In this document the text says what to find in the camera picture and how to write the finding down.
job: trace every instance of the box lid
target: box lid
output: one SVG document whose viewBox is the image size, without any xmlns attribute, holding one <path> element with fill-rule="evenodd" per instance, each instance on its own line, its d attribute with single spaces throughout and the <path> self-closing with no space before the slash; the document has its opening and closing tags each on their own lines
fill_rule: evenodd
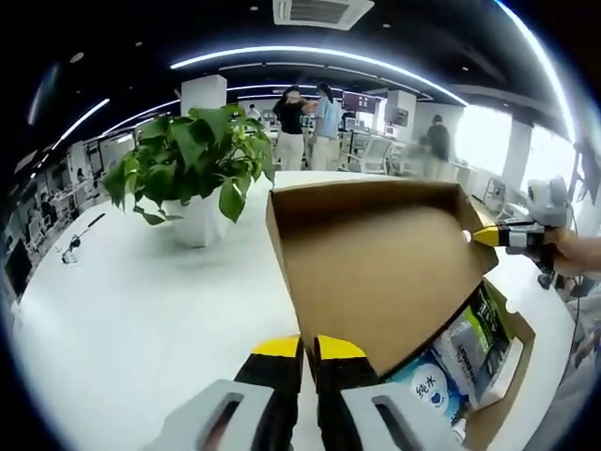
<svg viewBox="0 0 601 451">
<path fill-rule="evenodd" d="M 270 193 L 267 224 L 305 343 L 351 341 L 378 374 L 440 331 L 494 268 L 456 184 L 353 180 Z"/>
</svg>

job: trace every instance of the computer monitor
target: computer monitor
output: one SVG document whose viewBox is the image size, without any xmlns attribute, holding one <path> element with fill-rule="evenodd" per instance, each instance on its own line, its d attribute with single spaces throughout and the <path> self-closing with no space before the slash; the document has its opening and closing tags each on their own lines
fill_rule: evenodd
<svg viewBox="0 0 601 451">
<path fill-rule="evenodd" d="M 352 110 L 361 113 L 376 113 L 376 98 L 359 94 L 356 92 L 343 92 L 342 107 L 345 110 Z"/>
<path fill-rule="evenodd" d="M 7 258 L 5 271 L 17 296 L 21 296 L 27 287 L 27 278 L 33 266 L 23 240 L 18 240 Z"/>
</svg>

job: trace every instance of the cardboard box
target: cardboard box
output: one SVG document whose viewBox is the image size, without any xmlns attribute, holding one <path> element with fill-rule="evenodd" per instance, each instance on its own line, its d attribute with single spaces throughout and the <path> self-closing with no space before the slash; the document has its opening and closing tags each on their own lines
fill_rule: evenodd
<svg viewBox="0 0 601 451">
<path fill-rule="evenodd" d="M 455 184 L 354 180 L 276 190 L 267 225 L 304 343 L 317 334 L 351 341 L 379 375 L 429 346 L 498 264 L 494 250 L 467 243 L 463 231 L 482 223 Z M 469 449 L 493 440 L 532 351 L 528 324 L 505 320 L 525 349 L 506 397 L 470 416 Z"/>
</svg>

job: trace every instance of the table surface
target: table surface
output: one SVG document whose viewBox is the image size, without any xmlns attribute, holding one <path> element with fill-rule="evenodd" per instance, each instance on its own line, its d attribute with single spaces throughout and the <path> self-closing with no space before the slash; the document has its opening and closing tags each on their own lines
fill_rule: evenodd
<svg viewBox="0 0 601 451">
<path fill-rule="evenodd" d="M 379 176 L 278 172 L 276 187 Z M 177 246 L 169 225 L 151 227 L 105 202 L 60 237 L 82 237 L 78 263 L 51 249 L 21 303 L 14 345 L 35 399 L 75 449 L 134 451 L 164 417 L 216 379 L 231 379 L 259 342 L 298 325 L 265 227 L 270 185 L 249 192 L 239 223 L 208 249 Z M 537 333 L 522 387 L 490 450 L 521 450 L 561 380 L 574 322 L 533 263 L 499 252 L 489 280 Z M 308 365 L 293 444 L 323 449 Z"/>
</svg>

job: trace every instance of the cable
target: cable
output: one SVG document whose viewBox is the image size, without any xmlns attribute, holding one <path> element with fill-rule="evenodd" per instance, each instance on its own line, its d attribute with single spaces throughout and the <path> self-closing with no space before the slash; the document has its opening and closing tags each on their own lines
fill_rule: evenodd
<svg viewBox="0 0 601 451">
<path fill-rule="evenodd" d="M 576 234 L 577 237 L 579 237 L 579 233 L 578 233 L 578 224 L 576 223 L 576 215 L 574 214 L 574 207 L 572 207 L 572 204 L 568 202 L 567 204 L 568 209 L 570 209 L 570 212 L 572 214 L 572 222 L 574 223 L 574 233 Z M 578 277 L 578 287 L 580 288 L 582 286 L 582 282 L 584 281 L 584 275 L 581 274 Z M 579 292 L 578 292 L 578 296 L 576 297 L 576 318 L 574 319 L 574 333 L 572 334 L 572 347 L 574 347 L 574 345 L 576 344 L 576 332 L 578 331 L 578 321 L 580 320 L 580 296 L 579 296 Z"/>
</svg>

